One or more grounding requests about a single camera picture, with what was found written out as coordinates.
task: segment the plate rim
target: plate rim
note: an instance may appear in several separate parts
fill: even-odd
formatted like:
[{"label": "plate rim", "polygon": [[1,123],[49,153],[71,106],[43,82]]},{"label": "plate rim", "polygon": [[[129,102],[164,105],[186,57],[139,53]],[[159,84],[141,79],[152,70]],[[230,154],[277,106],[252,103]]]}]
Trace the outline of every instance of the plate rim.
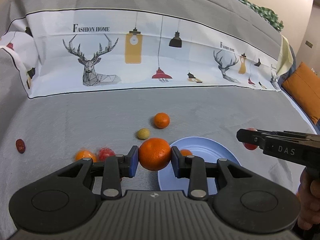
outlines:
[{"label": "plate rim", "polygon": [[[180,138],[180,139],[174,141],[172,144],[170,144],[170,148],[172,147],[173,144],[177,143],[178,141],[181,141],[181,140],[184,140],[184,139],[189,139],[189,138],[207,139],[207,140],[209,140],[209,141],[212,141],[212,142],[215,142],[215,143],[221,145],[222,147],[224,147],[225,149],[227,149],[228,152],[230,152],[230,153],[234,156],[234,158],[237,160],[237,162],[239,163],[239,165],[241,165],[240,162],[239,162],[239,160],[238,160],[238,158],[237,158],[227,147],[225,147],[225,146],[222,145],[221,143],[219,143],[219,142],[217,142],[217,141],[215,141],[215,140],[212,140],[212,139],[210,139],[210,138],[207,138],[207,137],[201,137],[201,136],[188,136],[188,137],[183,137],[183,138]],[[160,172],[161,170],[159,170],[159,171],[157,172],[157,175],[158,175],[158,185],[159,185],[160,190],[162,190],[162,189],[161,189],[161,184],[160,184],[160,179],[159,179],[159,172]]]}]

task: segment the red date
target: red date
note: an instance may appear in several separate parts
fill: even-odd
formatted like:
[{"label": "red date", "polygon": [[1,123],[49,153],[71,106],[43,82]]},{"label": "red date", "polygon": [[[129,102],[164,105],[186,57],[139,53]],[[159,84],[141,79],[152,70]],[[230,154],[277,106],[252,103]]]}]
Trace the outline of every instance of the red date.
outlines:
[{"label": "red date", "polygon": [[18,152],[24,153],[26,150],[26,145],[24,144],[24,141],[22,139],[16,140],[16,148]]}]

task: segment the tangerine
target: tangerine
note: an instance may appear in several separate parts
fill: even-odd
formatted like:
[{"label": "tangerine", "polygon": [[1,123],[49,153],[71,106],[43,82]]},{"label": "tangerine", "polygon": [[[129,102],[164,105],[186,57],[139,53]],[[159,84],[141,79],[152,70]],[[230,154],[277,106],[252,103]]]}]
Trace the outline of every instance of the tangerine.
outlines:
[{"label": "tangerine", "polygon": [[180,152],[183,156],[193,155],[192,152],[187,149],[180,150]]},{"label": "tangerine", "polygon": [[158,128],[166,128],[170,123],[170,117],[166,113],[158,113],[153,118],[155,126]]},{"label": "tangerine", "polygon": [[76,156],[75,156],[76,161],[79,161],[82,158],[92,158],[94,163],[97,161],[97,157],[92,152],[86,149],[82,149],[76,153]]},{"label": "tangerine", "polygon": [[139,147],[139,162],[149,171],[159,171],[165,168],[170,160],[170,145],[161,138],[150,138]]}]

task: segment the human hand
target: human hand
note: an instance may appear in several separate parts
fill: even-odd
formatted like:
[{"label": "human hand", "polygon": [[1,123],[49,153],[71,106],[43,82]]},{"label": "human hand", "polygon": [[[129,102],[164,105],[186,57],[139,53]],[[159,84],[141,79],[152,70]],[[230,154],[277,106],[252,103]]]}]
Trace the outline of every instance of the human hand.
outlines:
[{"label": "human hand", "polygon": [[320,223],[320,179],[312,181],[304,169],[300,176],[298,192],[301,203],[298,226],[303,230],[309,230],[313,224]]}]

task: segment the green and white patterned cloth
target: green and white patterned cloth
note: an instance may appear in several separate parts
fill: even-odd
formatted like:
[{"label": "green and white patterned cloth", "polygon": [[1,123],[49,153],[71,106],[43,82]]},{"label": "green and white patterned cloth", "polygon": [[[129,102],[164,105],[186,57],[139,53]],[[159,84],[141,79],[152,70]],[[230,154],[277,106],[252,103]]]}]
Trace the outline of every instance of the green and white patterned cloth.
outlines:
[{"label": "green and white patterned cloth", "polygon": [[262,18],[264,18],[267,22],[270,23],[272,27],[274,27],[278,32],[281,32],[284,28],[283,21],[278,22],[278,15],[275,14],[275,12],[269,8],[260,7],[257,6],[248,0],[238,0],[242,2],[243,4],[250,7],[252,10],[254,10],[256,13],[258,13]]}]

